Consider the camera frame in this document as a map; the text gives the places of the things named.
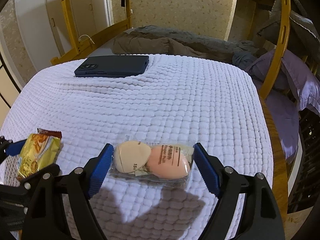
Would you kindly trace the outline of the dark blue smartphone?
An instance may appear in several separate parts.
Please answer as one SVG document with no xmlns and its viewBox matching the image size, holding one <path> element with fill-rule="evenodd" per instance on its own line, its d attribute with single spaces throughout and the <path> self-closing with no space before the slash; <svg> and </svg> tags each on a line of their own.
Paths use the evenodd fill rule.
<svg viewBox="0 0 320 240">
<path fill-rule="evenodd" d="M 148 55 L 105 55 L 87 58 L 76 70 L 76 77 L 128 77 L 143 74 Z"/>
</svg>

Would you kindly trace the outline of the white quilted mat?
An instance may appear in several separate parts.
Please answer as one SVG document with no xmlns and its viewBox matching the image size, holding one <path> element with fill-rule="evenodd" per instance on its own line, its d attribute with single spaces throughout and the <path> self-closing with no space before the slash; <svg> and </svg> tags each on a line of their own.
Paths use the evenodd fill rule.
<svg viewBox="0 0 320 240">
<path fill-rule="evenodd" d="M 60 131 L 64 174 L 126 137 L 201 143 L 238 173 L 273 179 L 270 137 L 251 77 L 230 64 L 150 55 L 146 71 L 119 79 L 77 78 L 81 61 L 38 72 L 23 88 L 1 135 L 23 140 Z M 108 176 L 91 206 L 108 239 L 197 239 L 216 205 L 193 167 L 184 189 Z"/>
</svg>

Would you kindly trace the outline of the yellow biscuit packet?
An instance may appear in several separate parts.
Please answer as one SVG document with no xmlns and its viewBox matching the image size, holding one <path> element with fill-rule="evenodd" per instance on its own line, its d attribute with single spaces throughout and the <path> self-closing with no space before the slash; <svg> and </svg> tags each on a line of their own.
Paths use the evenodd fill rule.
<svg viewBox="0 0 320 240">
<path fill-rule="evenodd" d="M 51 165 L 61 148 L 61 131 L 37 129 L 37 133 L 29 135 L 20 150 L 17 163 L 17 180 L 35 174 L 39 170 Z"/>
</svg>

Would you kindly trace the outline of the wooden bunk bed frame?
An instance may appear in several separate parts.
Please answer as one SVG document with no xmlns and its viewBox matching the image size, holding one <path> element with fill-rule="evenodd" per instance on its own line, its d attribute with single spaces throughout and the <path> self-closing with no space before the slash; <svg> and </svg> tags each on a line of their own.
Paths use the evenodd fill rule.
<svg viewBox="0 0 320 240">
<path fill-rule="evenodd" d="M 88 57 L 89 54 L 98 49 L 100 46 L 105 44 L 107 41 L 111 40 L 112 38 L 119 35 L 121 32 L 128 30 L 132 27 L 131 1 L 126 0 L 126 18 L 124 20 L 103 29 L 102 31 L 94 34 L 92 37 L 88 36 L 84 41 L 81 41 L 80 36 L 77 35 L 70 0 L 60 1 L 68 37 L 71 42 L 71 49 L 65 54 L 63 54 L 61 57 L 52 58 L 50 60 L 52 65 L 57 65 L 78 59 L 84 59 Z M 261 3 L 263 5 L 271 4 L 271 0 L 253 1 Z M 290 34 L 290 12 L 291 0 L 281 0 L 280 30 L 277 45 L 265 80 L 259 89 L 259 96 L 261 96 L 263 100 L 267 99 L 271 89 L 274 86 L 274 83 L 280 71 L 281 58 L 284 56 L 285 50 L 287 49 Z"/>
</svg>

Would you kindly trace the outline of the wooden table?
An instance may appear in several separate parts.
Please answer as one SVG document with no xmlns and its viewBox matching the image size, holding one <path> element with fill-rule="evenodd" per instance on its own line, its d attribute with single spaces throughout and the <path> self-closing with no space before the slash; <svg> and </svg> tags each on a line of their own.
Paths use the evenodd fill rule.
<svg viewBox="0 0 320 240">
<path fill-rule="evenodd" d="M 283 223 L 287 217 L 288 206 L 288 177 L 286 169 L 286 160 L 280 143 L 279 135 L 275 127 L 272 115 L 268 110 L 265 101 L 259 96 L 259 100 L 263 109 L 268 133 L 270 136 L 272 154 L 273 154 L 273 184 L 272 192 L 279 207 L 280 215 Z"/>
</svg>

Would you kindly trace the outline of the shoji sliding screen door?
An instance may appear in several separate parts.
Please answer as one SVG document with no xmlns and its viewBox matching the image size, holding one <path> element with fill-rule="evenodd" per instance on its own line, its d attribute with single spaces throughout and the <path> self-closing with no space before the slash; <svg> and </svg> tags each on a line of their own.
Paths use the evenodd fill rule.
<svg viewBox="0 0 320 240">
<path fill-rule="evenodd" d="M 0 122 L 3 125 L 11 107 L 19 96 L 21 89 L 18 87 L 14 77 L 9 71 L 3 56 L 1 55 L 1 69 L 0 69 Z"/>
</svg>

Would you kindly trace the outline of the makeup puff sponges packet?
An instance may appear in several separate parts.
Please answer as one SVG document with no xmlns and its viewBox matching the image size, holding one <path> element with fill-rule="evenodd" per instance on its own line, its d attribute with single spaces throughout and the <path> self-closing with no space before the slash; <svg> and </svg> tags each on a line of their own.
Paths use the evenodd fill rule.
<svg viewBox="0 0 320 240">
<path fill-rule="evenodd" d="M 194 152 L 194 147 L 189 144 L 128 140 L 114 149 L 110 174 L 168 187 L 185 187 L 191 174 Z"/>
</svg>

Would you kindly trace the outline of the purple pillow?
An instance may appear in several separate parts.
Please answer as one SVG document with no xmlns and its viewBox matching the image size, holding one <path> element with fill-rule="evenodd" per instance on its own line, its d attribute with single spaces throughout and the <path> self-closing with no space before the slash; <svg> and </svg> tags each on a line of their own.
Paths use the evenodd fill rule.
<svg viewBox="0 0 320 240">
<path fill-rule="evenodd" d="M 289 50 L 281 58 L 281 68 L 266 105 L 279 134 L 285 159 L 290 161 L 298 151 L 298 112 L 307 108 L 319 115 L 319 80 Z"/>
</svg>

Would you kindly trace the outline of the grey brown duvet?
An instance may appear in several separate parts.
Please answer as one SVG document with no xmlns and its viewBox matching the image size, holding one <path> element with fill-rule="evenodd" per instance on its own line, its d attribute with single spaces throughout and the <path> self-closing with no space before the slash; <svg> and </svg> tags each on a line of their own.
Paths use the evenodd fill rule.
<svg viewBox="0 0 320 240">
<path fill-rule="evenodd" d="M 114 54 L 166 54 L 191 56 L 232 64 L 234 55 L 254 56 L 252 41 L 229 42 L 189 31 L 156 25 L 124 31 L 113 39 Z"/>
</svg>

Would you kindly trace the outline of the white closet doors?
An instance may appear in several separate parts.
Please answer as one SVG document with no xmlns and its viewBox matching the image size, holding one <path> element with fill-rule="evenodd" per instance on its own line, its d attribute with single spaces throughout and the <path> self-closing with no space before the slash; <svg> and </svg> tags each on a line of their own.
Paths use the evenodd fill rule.
<svg viewBox="0 0 320 240">
<path fill-rule="evenodd" d="M 111 0 L 14 0 L 18 28 L 36 69 L 113 24 Z"/>
</svg>

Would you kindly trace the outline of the grey striped upper bedding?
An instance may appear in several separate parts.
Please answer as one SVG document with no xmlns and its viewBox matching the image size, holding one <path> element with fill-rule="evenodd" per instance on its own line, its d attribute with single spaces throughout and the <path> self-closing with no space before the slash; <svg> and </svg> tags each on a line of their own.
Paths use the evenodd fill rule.
<svg viewBox="0 0 320 240">
<path fill-rule="evenodd" d="M 269 19 L 261 26 L 257 35 L 273 44 L 277 43 L 281 18 L 281 0 L 275 0 Z M 290 34 L 287 49 L 297 56 L 308 55 L 319 62 L 319 34 L 306 11 L 290 12 Z"/>
</svg>

